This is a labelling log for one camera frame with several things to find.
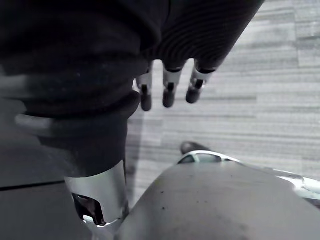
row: black shoe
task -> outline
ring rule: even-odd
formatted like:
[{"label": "black shoe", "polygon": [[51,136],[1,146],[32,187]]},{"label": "black shoe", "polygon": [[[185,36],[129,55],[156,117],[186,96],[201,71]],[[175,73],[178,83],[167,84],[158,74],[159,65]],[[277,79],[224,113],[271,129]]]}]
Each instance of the black shoe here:
[{"label": "black shoe", "polygon": [[190,153],[192,151],[211,151],[208,147],[200,145],[198,143],[192,142],[192,141],[185,141],[180,146],[180,151],[182,155],[185,155],[187,153]]}]

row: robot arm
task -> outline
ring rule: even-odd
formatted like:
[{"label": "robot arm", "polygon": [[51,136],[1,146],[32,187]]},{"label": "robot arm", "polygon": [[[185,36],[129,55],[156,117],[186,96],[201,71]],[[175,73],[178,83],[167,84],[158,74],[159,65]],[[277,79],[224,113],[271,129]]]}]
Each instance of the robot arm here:
[{"label": "robot arm", "polygon": [[128,214],[125,145],[140,96],[150,110],[152,61],[163,61],[171,107],[185,62],[195,103],[263,0],[3,0],[0,96],[27,111],[16,123],[38,137],[66,179],[82,221],[112,236]]}]

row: floor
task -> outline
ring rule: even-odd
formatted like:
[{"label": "floor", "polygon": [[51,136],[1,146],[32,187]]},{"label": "floor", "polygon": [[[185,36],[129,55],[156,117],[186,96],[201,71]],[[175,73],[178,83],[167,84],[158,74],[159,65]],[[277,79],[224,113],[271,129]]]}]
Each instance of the floor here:
[{"label": "floor", "polygon": [[320,179],[320,0],[266,0],[194,105],[189,61],[172,109],[162,106],[162,64],[153,109],[129,120],[133,205],[196,141],[240,160]]}]

